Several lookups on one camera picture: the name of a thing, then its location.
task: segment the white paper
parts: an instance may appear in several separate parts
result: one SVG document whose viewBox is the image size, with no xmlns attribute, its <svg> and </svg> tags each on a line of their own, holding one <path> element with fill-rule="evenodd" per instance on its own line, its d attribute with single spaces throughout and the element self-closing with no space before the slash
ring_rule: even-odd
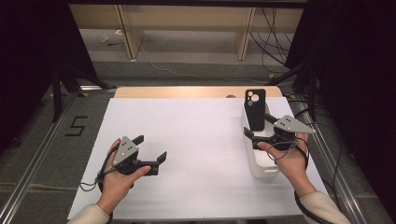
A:
<svg viewBox="0 0 396 224">
<path fill-rule="evenodd" d="M 258 179 L 245 149 L 244 99 L 111 99 L 82 182 L 91 183 L 111 144 L 144 135 L 138 159 L 155 161 L 167 151 L 159 175 L 144 176 L 114 211 L 114 219 L 145 221 L 241 219 L 300 215 L 293 188 L 282 174 Z M 292 115 L 283 97 L 267 97 L 276 118 Z M 308 176 L 326 192 L 310 159 Z M 100 190 L 78 189 L 68 218 Z"/>
</svg>

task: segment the wire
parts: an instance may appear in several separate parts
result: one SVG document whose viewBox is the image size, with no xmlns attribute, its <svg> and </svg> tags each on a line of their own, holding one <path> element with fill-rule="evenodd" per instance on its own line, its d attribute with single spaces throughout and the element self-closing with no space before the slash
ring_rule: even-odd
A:
<svg viewBox="0 0 396 224">
<path fill-rule="evenodd" d="M 309 159 L 309 146 L 308 146 L 308 143 L 303 139 L 303 138 L 299 138 L 299 137 L 296 137 L 296 139 L 299 139 L 299 140 L 302 140 L 304 143 L 305 143 L 305 146 L 306 146 L 306 153 L 307 153 L 307 155 L 306 155 L 306 157 Z"/>
<path fill-rule="evenodd" d="M 308 101 L 301 101 L 301 100 L 291 100 L 288 103 L 308 103 Z"/>
<path fill-rule="evenodd" d="M 265 70 L 267 70 L 268 72 L 272 72 L 272 73 L 284 73 L 284 72 L 280 72 L 280 71 L 274 71 L 269 69 L 267 66 L 265 66 L 264 64 L 264 51 L 262 51 L 262 67 L 264 67 Z"/>
<path fill-rule="evenodd" d="M 276 149 L 276 146 L 277 146 L 277 145 L 284 145 L 284 144 L 290 144 L 289 148 L 288 148 L 287 150 L 285 150 L 285 154 L 283 154 L 281 157 L 276 158 L 276 159 L 275 159 L 273 156 L 271 156 L 271 154 L 269 153 L 269 151 L 270 151 L 272 148 Z M 290 150 L 291 148 L 295 147 L 295 144 L 296 144 L 296 143 L 293 142 L 293 141 L 273 143 L 273 144 L 270 146 L 270 148 L 268 148 L 268 150 L 267 150 L 267 156 L 268 156 L 268 158 L 269 158 L 271 161 L 278 161 L 278 160 L 284 158 L 284 157 L 288 154 L 289 150 Z"/>
<path fill-rule="evenodd" d="M 275 61 L 277 61 L 278 63 L 285 65 L 283 62 L 281 62 L 278 58 L 276 58 L 274 55 L 272 55 L 270 52 L 268 52 L 265 48 L 263 48 L 259 42 L 256 40 L 256 38 L 254 38 L 253 34 L 250 33 L 250 36 L 253 38 L 254 42 L 256 42 L 256 44 L 259 46 L 260 49 L 262 49 L 262 51 L 264 51 L 268 56 L 270 56 L 272 59 L 274 59 Z"/>
<path fill-rule="evenodd" d="M 91 191 L 91 190 L 93 190 L 93 189 L 96 188 L 96 185 L 97 185 L 97 184 L 103 182 L 103 178 L 105 178 L 105 169 L 106 169 L 106 165 L 107 165 L 108 159 L 110 159 L 111 154 L 113 154 L 113 152 L 115 152 L 115 151 L 119 148 L 119 146 L 120 146 L 120 142 L 118 142 L 118 143 L 117 143 L 113 148 L 111 148 L 111 150 L 107 153 L 106 158 L 105 158 L 105 161 L 103 162 L 102 168 L 100 169 L 98 176 L 95 178 L 95 180 L 94 180 L 94 182 L 93 182 L 92 184 L 87 184 L 87 183 L 84 183 L 84 182 L 80 182 L 80 183 L 79 183 L 79 187 L 80 187 L 82 190 L 84 190 L 84 191 L 86 191 L 86 192 L 87 192 L 87 191 Z M 83 185 L 89 186 L 89 187 L 91 187 L 91 188 L 90 188 L 90 189 L 84 189 L 84 188 L 82 187 Z"/>
<path fill-rule="evenodd" d="M 14 187 L 16 185 L 17 185 L 16 183 L 0 183 L 0 187 Z M 29 190 L 35 190 L 35 189 L 59 190 L 59 191 L 77 191 L 77 188 L 53 187 L 53 186 L 47 186 L 47 185 L 42 185 L 42 184 L 30 184 L 29 185 Z"/>
<path fill-rule="evenodd" d="M 299 117 L 300 115 L 302 115 L 303 113 L 307 112 L 309 109 L 306 108 L 304 110 L 301 110 L 300 112 L 298 112 L 297 114 L 294 115 L 295 118 Z"/>
<path fill-rule="evenodd" d="M 262 7 L 262 14 L 264 15 L 264 18 L 267 21 L 268 27 L 270 28 L 270 34 L 272 34 L 274 36 L 274 38 L 275 38 L 277 51 L 279 52 L 279 56 L 280 56 L 280 58 L 281 58 L 281 60 L 283 61 L 283 64 L 284 64 L 285 60 L 283 59 L 282 54 L 281 54 L 280 51 L 282 50 L 283 55 L 285 56 L 286 59 L 287 59 L 287 54 L 283 50 L 283 48 L 282 48 L 282 46 L 281 46 L 281 44 L 280 44 L 280 42 L 279 42 L 279 40 L 277 39 L 277 36 L 276 36 L 276 25 L 275 25 L 275 22 L 276 22 L 276 8 L 273 7 L 273 21 L 272 21 L 272 24 L 270 24 L 263 7 Z"/>
<path fill-rule="evenodd" d="M 139 44 L 139 47 L 143 50 L 143 52 L 147 55 L 149 55 L 145 49 L 143 48 L 143 46 L 140 44 L 139 41 L 137 41 L 137 43 Z M 159 71 L 163 71 L 163 72 L 167 72 L 170 73 L 172 75 L 175 76 L 179 76 L 179 77 L 195 77 L 195 78 L 200 78 L 200 79 L 221 79 L 221 80 L 227 80 L 227 81 L 251 81 L 251 82 L 257 82 L 257 83 L 261 83 L 261 84 L 267 84 L 268 82 L 264 82 L 264 81 L 259 81 L 259 80 L 255 80 L 255 79 L 250 79 L 250 78 L 226 78 L 226 77 L 199 77 L 196 75 L 191 75 L 191 74 L 180 74 L 180 73 L 176 73 L 173 72 L 169 69 L 166 68 L 160 68 L 158 66 L 156 66 L 153 62 L 149 62 L 151 64 L 151 66 L 153 66 L 155 69 L 159 70 Z M 283 83 L 283 84 L 278 84 L 278 86 L 284 86 L 284 85 L 289 85 L 292 82 L 288 82 L 288 83 Z"/>
<path fill-rule="evenodd" d="M 291 44 L 291 40 L 289 39 L 287 34 L 285 34 L 285 37 L 289 40 L 289 43 Z"/>
<path fill-rule="evenodd" d="M 340 136 L 339 136 L 338 132 L 334 128 L 330 127 L 329 125 L 318 123 L 318 122 L 307 123 L 306 125 L 313 125 L 313 124 L 321 125 L 323 127 L 328 128 L 333 133 L 335 133 L 335 135 L 337 135 L 338 139 L 340 139 Z M 340 206 L 340 204 L 338 202 L 338 197 L 337 197 L 336 188 L 335 188 L 336 175 L 337 175 L 337 171 L 338 171 L 338 167 L 339 167 L 339 164 L 340 164 L 340 161 L 341 161 L 341 155 L 342 155 L 342 151 L 343 151 L 343 146 L 342 146 L 340 140 L 338 141 L 338 148 L 339 148 L 338 158 L 337 158 L 337 161 L 335 163 L 334 172 L 332 174 L 332 187 L 334 188 L 334 198 L 337 201 L 337 207 L 341 211 L 341 206 Z"/>
<path fill-rule="evenodd" d="M 331 190 L 332 190 L 332 194 L 334 194 L 334 199 L 335 199 L 335 204 L 338 207 L 338 210 L 341 211 L 341 205 L 340 205 L 340 201 L 338 200 L 337 197 L 337 188 L 335 186 L 333 186 L 329 181 L 327 181 L 325 178 L 321 178 L 321 180 L 323 181 L 323 183 L 325 183 Z"/>
<path fill-rule="evenodd" d="M 116 46 L 116 45 L 123 45 L 124 43 L 118 43 L 118 44 L 112 44 L 112 43 L 107 43 L 108 46 Z"/>
<path fill-rule="evenodd" d="M 261 40 L 262 40 L 262 42 L 264 42 L 264 43 L 265 43 L 265 46 L 264 46 L 264 48 L 266 47 L 266 45 L 268 45 L 268 46 L 270 46 L 270 47 L 273 47 L 273 48 L 279 49 L 279 46 L 275 46 L 275 45 L 273 45 L 273 44 L 270 44 L 270 43 L 269 43 L 269 36 L 270 36 L 270 34 L 268 34 L 268 36 L 267 36 L 267 40 L 264 40 L 264 39 L 262 39 L 262 37 L 260 36 L 260 33 L 256 33 L 256 35 L 259 37 L 259 39 L 261 39 Z"/>
</svg>

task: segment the metal frame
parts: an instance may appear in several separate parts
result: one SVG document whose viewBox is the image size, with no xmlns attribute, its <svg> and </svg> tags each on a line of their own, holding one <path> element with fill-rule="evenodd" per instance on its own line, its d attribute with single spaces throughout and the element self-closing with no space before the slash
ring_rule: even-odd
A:
<svg viewBox="0 0 396 224">
<path fill-rule="evenodd" d="M 67 113 L 67 110 L 70 108 L 71 104 L 73 104 L 77 96 L 78 94 L 75 92 L 70 93 L 67 96 L 64 102 L 64 111 L 60 114 L 56 122 L 52 122 L 46 136 L 44 137 L 44 140 L 41 142 L 41 145 L 32 158 L 32 161 L 26 168 L 20 182 L 12 191 L 11 196 L 8 197 L 5 205 L 3 206 L 0 213 L 0 223 L 8 224 L 11 222 L 12 218 L 14 218 L 27 190 L 29 189 L 30 184 L 35 179 L 38 169 L 46 158 L 50 146 L 64 121 L 64 116 Z"/>
<path fill-rule="evenodd" d="M 301 95 L 299 95 L 298 98 L 299 100 L 304 99 L 304 97 L 302 97 Z M 299 103 L 299 107 L 301 109 L 307 109 L 306 104 L 303 103 Z M 311 117 L 306 113 L 304 113 L 304 119 L 307 123 L 313 122 Z M 318 125 L 312 124 L 312 126 L 314 129 L 317 130 L 317 134 L 314 134 L 313 138 L 318 146 L 320 155 L 325 160 L 326 166 L 330 174 L 334 174 L 334 170 L 337 164 L 336 159 L 330 151 L 329 146 L 327 145 L 326 140 L 324 139 Z M 344 178 L 344 175 L 339 167 L 337 168 L 335 186 L 337 187 L 340 197 L 346 207 L 346 210 L 350 215 L 350 221 L 352 223 L 367 223 L 367 220 L 363 212 L 361 211 L 361 207 L 355 196 L 353 195 L 352 190 L 348 186 L 346 179 Z"/>
</svg>

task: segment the hand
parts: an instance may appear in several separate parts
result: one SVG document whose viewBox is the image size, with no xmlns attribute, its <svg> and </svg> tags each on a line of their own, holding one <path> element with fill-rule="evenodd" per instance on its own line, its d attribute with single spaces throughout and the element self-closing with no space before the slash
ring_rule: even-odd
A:
<svg viewBox="0 0 396 224">
<path fill-rule="evenodd" d="M 117 139 L 111 148 L 115 147 L 120 142 Z M 107 161 L 107 165 L 113 164 L 114 158 L 116 157 L 117 151 L 114 151 Z M 96 203 L 106 213 L 111 214 L 119 202 L 125 198 L 132 184 L 140 177 L 144 176 L 151 167 L 144 166 L 136 170 L 133 174 L 123 175 L 118 171 L 113 171 L 105 175 L 103 182 L 103 192 L 99 201 Z"/>
<path fill-rule="evenodd" d="M 308 149 L 305 142 L 308 141 L 308 134 L 297 133 L 296 137 L 297 146 L 306 153 Z M 317 191 L 306 175 L 305 158 L 296 148 L 291 148 L 289 151 L 280 151 L 265 142 L 260 142 L 258 146 L 262 150 L 268 152 L 276 160 L 280 172 L 282 172 L 293 185 L 299 197 Z"/>
</svg>

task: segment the sleeve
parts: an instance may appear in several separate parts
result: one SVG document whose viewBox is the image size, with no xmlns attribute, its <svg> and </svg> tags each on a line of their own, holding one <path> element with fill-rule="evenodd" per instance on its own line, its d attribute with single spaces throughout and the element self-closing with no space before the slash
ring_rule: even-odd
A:
<svg viewBox="0 0 396 224">
<path fill-rule="evenodd" d="M 98 205 L 90 204 L 79 211 L 67 224 L 106 224 L 109 215 Z"/>
<path fill-rule="evenodd" d="M 316 191 L 300 198 L 301 204 L 315 216 L 320 217 L 330 223 L 350 223 L 349 220 L 342 214 L 332 199 L 320 192 Z M 317 223 L 310 217 L 304 215 L 308 223 Z"/>
</svg>

